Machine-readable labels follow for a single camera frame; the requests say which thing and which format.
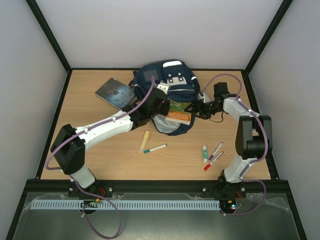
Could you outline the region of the orange Treehouse book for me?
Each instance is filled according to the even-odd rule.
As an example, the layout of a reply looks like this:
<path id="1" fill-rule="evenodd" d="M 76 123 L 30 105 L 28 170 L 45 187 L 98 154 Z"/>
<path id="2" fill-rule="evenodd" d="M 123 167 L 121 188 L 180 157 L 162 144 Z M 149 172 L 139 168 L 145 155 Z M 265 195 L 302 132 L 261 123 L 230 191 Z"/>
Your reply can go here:
<path id="1" fill-rule="evenodd" d="M 171 100 L 169 112 L 165 119 L 175 123 L 190 125 L 192 114 L 185 111 L 190 104 L 190 102 L 177 102 Z"/>

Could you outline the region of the navy blue student backpack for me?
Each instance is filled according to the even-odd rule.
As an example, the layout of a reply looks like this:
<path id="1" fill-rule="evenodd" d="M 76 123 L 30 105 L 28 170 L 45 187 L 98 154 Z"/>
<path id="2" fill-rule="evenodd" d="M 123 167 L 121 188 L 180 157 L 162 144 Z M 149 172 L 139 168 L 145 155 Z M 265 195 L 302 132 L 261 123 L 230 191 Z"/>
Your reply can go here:
<path id="1" fill-rule="evenodd" d="M 147 94 L 152 77 L 155 83 L 169 85 L 168 98 L 176 103 L 187 103 L 190 105 L 198 99 L 200 84 L 192 70 L 185 62 L 178 59 L 168 59 L 149 63 L 134 74 L 129 86 L 133 89 L 138 99 L 143 99 Z M 158 132 L 168 136 L 178 136 L 188 132 L 194 124 L 195 115 L 191 115 L 189 124 L 166 120 L 161 113 L 152 119 Z"/>

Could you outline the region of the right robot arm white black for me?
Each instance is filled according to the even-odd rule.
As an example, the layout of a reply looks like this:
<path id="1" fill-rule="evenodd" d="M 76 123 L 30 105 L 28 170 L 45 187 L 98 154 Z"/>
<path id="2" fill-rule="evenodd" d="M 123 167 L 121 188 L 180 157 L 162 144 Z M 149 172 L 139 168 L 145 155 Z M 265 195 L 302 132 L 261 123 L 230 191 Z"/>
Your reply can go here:
<path id="1" fill-rule="evenodd" d="M 240 97 L 230 93 L 226 82 L 213 86 L 214 100 L 196 100 L 185 111 L 207 120 L 216 113 L 229 114 L 237 122 L 236 155 L 218 177 L 218 191 L 229 196 L 243 180 L 248 170 L 263 160 L 272 149 L 272 120 L 247 107 Z"/>

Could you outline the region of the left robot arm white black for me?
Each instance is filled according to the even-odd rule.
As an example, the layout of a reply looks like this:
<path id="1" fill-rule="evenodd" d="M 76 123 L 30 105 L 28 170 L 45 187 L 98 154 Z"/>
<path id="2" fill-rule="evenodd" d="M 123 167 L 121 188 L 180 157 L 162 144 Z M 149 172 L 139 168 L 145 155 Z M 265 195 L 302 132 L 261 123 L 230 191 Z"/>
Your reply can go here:
<path id="1" fill-rule="evenodd" d="M 168 87 L 158 84 L 138 105 L 127 105 L 116 114 L 90 125 L 63 126 L 51 146 L 51 155 L 65 175 L 71 176 L 83 189 L 88 188 L 96 178 L 85 165 L 86 151 L 108 138 L 142 127 L 161 112 L 167 112 L 170 107 L 168 92 Z"/>

